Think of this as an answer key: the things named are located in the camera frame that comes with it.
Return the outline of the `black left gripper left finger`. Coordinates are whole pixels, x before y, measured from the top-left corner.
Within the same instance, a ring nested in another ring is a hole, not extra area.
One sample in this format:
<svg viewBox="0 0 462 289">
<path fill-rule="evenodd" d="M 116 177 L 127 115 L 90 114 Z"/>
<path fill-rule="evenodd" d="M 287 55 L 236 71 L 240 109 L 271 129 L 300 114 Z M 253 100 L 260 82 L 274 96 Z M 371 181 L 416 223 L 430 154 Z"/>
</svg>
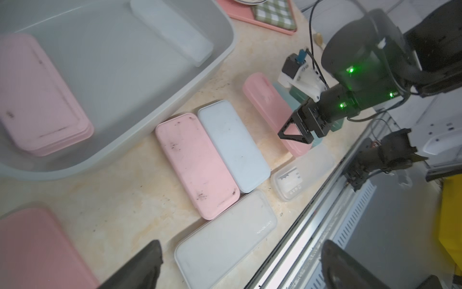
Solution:
<svg viewBox="0 0 462 289">
<path fill-rule="evenodd" d="M 159 240 L 148 243 L 99 289 L 155 289 L 163 264 Z"/>
</svg>

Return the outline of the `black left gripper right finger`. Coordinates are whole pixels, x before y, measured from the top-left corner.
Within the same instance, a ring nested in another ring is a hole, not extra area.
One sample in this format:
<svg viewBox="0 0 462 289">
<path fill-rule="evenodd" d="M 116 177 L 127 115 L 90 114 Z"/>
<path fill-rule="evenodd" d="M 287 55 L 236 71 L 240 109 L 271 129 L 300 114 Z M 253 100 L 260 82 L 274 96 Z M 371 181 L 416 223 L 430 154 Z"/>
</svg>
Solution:
<svg viewBox="0 0 462 289">
<path fill-rule="evenodd" d="M 331 240 L 322 245 L 321 266 L 327 289 L 389 289 Z"/>
</svg>

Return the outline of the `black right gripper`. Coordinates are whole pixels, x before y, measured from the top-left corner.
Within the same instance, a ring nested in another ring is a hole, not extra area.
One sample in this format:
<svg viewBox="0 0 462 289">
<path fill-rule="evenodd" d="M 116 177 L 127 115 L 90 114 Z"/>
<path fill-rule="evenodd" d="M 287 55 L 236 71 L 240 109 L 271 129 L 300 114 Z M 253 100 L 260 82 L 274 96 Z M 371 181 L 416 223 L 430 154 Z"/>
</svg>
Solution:
<svg viewBox="0 0 462 289">
<path fill-rule="evenodd" d="M 322 92 L 318 102 L 305 101 L 281 127 L 278 136 L 282 140 L 311 144 L 313 132 L 323 138 L 335 121 L 357 116 L 360 112 L 354 93 L 337 84 Z"/>
</svg>

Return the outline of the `translucent pink pencil case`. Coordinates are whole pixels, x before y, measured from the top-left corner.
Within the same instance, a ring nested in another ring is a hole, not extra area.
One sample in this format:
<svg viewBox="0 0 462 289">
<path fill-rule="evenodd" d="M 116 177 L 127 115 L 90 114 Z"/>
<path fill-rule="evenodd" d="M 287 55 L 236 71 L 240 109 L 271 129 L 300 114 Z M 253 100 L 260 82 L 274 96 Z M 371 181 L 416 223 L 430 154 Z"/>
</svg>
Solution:
<svg viewBox="0 0 462 289">
<path fill-rule="evenodd" d="M 250 75 L 244 82 L 243 92 L 271 129 L 278 134 L 291 116 L 292 110 L 268 78 L 260 72 Z M 281 142 L 294 157 L 303 156 L 312 147 L 311 144 L 290 140 Z"/>
</svg>

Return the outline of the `light blue pencil case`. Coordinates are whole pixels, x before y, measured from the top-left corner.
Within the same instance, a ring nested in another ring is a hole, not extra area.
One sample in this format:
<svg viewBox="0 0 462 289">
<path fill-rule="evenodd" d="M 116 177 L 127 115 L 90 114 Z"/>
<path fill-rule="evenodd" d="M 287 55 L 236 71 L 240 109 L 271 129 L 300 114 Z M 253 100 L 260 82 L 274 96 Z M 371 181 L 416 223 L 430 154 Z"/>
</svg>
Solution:
<svg viewBox="0 0 462 289">
<path fill-rule="evenodd" d="M 268 163 L 229 101 L 203 107 L 197 116 L 242 193 L 270 177 Z"/>
</svg>

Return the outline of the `pale pink pencil case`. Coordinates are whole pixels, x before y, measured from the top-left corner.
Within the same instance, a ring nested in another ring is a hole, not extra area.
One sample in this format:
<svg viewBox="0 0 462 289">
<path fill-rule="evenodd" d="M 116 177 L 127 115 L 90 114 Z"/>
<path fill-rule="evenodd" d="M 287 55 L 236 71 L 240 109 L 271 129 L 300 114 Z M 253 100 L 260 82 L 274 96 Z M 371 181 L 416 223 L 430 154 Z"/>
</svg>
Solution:
<svg viewBox="0 0 462 289">
<path fill-rule="evenodd" d="M 237 183 L 195 114 L 167 120 L 155 134 L 202 218 L 215 219 L 239 199 Z"/>
</svg>

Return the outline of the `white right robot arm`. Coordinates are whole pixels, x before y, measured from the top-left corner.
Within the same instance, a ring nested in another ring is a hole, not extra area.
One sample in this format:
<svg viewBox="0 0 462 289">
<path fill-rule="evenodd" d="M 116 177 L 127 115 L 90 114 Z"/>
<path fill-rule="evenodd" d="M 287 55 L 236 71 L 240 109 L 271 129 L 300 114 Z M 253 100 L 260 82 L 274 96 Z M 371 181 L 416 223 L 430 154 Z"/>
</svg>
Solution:
<svg viewBox="0 0 462 289">
<path fill-rule="evenodd" d="M 309 144 L 341 119 L 390 100 L 402 106 L 462 85 L 462 4 L 449 1 L 402 33 L 381 9 L 364 12 L 328 42 L 317 68 L 337 84 L 304 101 L 279 130 L 283 140 Z"/>
</svg>

